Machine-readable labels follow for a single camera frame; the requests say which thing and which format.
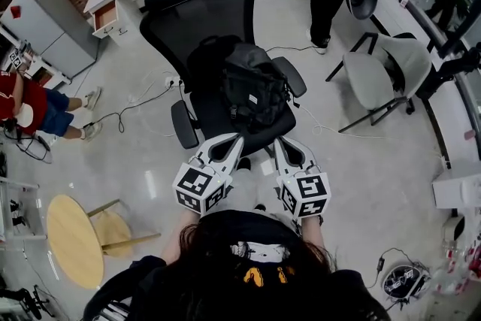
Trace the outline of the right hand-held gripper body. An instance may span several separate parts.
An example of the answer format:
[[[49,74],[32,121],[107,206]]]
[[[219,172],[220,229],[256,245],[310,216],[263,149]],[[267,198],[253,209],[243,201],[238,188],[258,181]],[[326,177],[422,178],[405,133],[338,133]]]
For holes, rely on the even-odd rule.
[[[323,215],[331,199],[328,176],[314,162],[304,168],[276,161],[277,197],[293,219]]]

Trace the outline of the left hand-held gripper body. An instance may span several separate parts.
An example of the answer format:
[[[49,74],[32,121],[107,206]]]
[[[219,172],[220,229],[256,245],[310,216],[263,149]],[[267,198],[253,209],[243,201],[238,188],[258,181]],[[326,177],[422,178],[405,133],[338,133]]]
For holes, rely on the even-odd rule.
[[[172,183],[177,203],[201,216],[208,214],[226,197],[233,170],[232,160],[214,162],[193,156],[180,166]]]

